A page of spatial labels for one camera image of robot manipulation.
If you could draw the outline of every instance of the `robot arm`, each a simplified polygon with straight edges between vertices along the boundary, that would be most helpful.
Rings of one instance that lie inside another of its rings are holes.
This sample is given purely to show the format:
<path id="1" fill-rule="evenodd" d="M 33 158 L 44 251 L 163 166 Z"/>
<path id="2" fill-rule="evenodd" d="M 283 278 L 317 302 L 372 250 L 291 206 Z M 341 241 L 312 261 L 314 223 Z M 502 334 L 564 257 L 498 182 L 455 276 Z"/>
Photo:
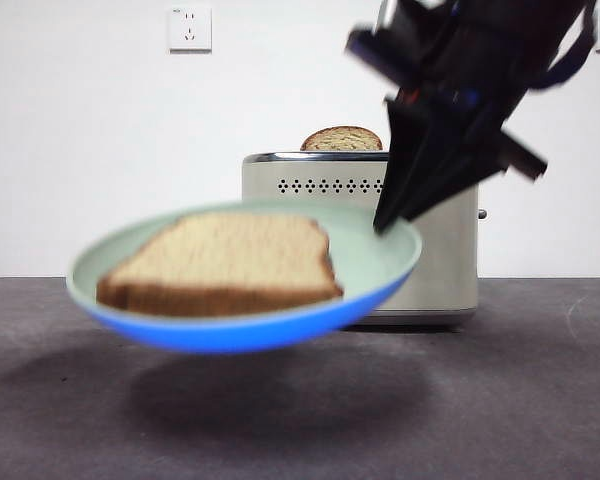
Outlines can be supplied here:
<path id="1" fill-rule="evenodd" d="M 502 131 L 528 90 L 567 81 L 595 43 L 595 0 L 385 0 L 347 49 L 400 86 L 387 100 L 391 146 L 374 226 L 412 220 L 509 166 L 535 179 L 546 163 Z M 554 62 L 582 13 L 583 27 Z"/>

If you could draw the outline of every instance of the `plate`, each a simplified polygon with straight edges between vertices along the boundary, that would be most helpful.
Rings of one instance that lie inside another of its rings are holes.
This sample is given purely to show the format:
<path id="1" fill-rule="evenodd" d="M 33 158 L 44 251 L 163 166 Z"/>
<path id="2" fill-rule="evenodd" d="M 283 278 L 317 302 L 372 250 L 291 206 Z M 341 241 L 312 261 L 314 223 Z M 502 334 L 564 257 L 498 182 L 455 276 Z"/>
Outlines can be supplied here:
<path id="1" fill-rule="evenodd" d="M 239 211 L 314 218 L 329 235 L 329 255 L 340 299 L 260 314 L 169 317 L 118 310 L 96 301 L 96 284 L 150 237 L 183 215 Z M 134 341 L 180 352 L 239 353 L 283 347 L 356 322 L 387 300 L 420 256 L 420 234 L 398 220 L 381 236 L 371 209 L 332 201 L 249 200 L 151 218 L 106 236 L 74 262 L 67 275 L 73 300 L 107 327 Z"/>

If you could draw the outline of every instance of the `table surface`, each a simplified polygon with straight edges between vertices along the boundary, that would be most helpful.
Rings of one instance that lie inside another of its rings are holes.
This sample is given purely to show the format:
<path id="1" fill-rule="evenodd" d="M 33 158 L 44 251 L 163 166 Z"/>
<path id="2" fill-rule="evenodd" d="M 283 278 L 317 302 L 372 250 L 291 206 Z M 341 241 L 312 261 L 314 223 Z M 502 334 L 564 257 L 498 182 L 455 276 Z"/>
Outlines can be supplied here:
<path id="1" fill-rule="evenodd" d="M 600 479 L 600 279 L 481 280 L 454 331 L 131 343 L 0 279 L 0 479 Z"/>

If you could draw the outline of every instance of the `toast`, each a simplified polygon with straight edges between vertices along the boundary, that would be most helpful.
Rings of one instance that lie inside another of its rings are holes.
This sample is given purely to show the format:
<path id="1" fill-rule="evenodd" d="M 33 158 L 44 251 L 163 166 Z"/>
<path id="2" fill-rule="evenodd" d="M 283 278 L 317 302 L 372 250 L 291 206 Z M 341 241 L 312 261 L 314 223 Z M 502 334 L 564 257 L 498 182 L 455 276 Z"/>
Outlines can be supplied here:
<path id="1" fill-rule="evenodd" d="M 382 150 L 382 141 L 362 127 L 331 127 L 310 135 L 300 150 Z"/>
<path id="2" fill-rule="evenodd" d="M 100 279 L 98 302 L 138 313 L 225 316 L 342 296 L 327 234 L 312 219 L 241 212 L 186 216 Z"/>

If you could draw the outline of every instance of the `stainless steel toaster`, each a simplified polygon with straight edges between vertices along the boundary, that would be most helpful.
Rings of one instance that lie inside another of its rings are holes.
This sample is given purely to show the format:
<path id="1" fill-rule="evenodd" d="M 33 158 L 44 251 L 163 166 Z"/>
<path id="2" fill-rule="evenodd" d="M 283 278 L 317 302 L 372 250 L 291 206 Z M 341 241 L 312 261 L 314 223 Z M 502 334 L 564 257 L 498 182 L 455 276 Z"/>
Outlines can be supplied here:
<path id="1" fill-rule="evenodd" d="M 277 152 L 242 164 L 242 197 L 329 199 L 375 208 L 387 152 Z M 471 188 L 419 217 L 423 251 L 409 281 L 361 323 L 453 325 L 477 307 L 478 192 Z"/>

